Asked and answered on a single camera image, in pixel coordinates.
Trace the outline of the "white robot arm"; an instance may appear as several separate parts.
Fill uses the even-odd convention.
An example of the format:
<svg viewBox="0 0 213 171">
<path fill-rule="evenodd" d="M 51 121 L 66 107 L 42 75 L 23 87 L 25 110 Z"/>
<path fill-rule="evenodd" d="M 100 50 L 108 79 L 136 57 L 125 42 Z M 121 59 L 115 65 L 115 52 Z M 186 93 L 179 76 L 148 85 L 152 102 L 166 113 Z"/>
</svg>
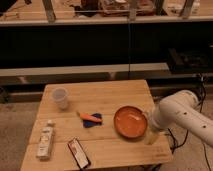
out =
<svg viewBox="0 0 213 171">
<path fill-rule="evenodd" d="M 148 114 L 149 127 L 157 133 L 175 123 L 213 148 L 213 120 L 196 110 L 198 104 L 198 96 L 190 90 L 169 95 Z"/>
</svg>

